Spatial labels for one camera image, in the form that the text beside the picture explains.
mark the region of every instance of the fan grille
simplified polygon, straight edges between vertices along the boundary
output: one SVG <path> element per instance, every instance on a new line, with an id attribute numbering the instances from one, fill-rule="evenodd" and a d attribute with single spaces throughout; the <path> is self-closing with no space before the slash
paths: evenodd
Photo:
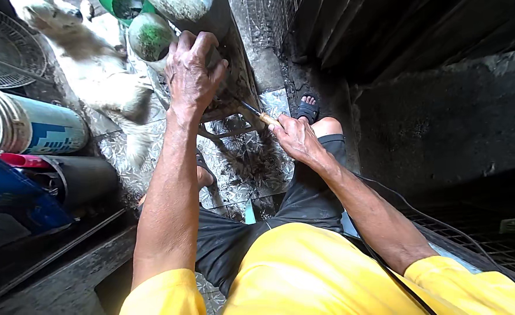
<path id="1" fill-rule="evenodd" d="M 0 11 L 0 61 L 42 75 L 46 57 L 32 35 L 15 20 Z M 17 88 L 34 79 L 0 66 L 0 89 Z"/>

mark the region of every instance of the dark shorts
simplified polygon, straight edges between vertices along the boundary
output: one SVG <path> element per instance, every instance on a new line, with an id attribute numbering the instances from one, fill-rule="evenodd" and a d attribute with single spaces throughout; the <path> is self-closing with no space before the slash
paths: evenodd
<path id="1" fill-rule="evenodd" d="M 345 164 L 342 134 L 330 134 L 318 140 L 339 163 Z M 306 164 L 295 161 L 293 179 L 273 218 L 246 225 L 200 208 L 195 270 L 227 297 L 242 259 L 261 234 L 291 222 L 343 234 L 342 212 L 341 202 L 324 180 Z"/>

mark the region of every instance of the red object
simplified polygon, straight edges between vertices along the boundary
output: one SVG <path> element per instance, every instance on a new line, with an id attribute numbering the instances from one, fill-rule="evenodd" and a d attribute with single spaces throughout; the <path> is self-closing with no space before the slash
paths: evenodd
<path id="1" fill-rule="evenodd" d="M 2 153 L 0 159 L 8 165 L 16 168 L 40 168 L 50 169 L 51 165 L 37 155 Z"/>

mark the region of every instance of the yellow sleeve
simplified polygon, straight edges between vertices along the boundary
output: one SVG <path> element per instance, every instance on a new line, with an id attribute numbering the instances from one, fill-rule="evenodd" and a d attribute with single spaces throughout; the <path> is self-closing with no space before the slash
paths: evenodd
<path id="1" fill-rule="evenodd" d="M 205 315 L 205 303 L 190 269 L 165 271 L 141 283 L 125 299 L 120 315 Z"/>
<path id="2" fill-rule="evenodd" d="M 473 275 L 451 258 L 433 256 L 411 264 L 404 276 L 468 314 L 515 314 L 515 283 L 497 271 Z"/>

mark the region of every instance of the hand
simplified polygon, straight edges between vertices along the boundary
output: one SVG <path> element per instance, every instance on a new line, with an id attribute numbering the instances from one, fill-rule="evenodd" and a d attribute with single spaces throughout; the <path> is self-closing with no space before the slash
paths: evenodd
<path id="1" fill-rule="evenodd" d="M 278 120 L 283 127 L 269 125 L 269 130 L 290 157 L 313 167 L 322 155 L 327 154 L 306 117 L 295 119 L 280 115 Z"/>
<path id="2" fill-rule="evenodd" d="M 183 31 L 178 42 L 170 44 L 164 69 L 172 98 L 170 109 L 184 119 L 199 122 L 228 67 L 223 59 L 207 70 L 205 56 L 211 45 L 219 45 L 213 33 L 200 32 L 195 37 L 190 31 Z"/>

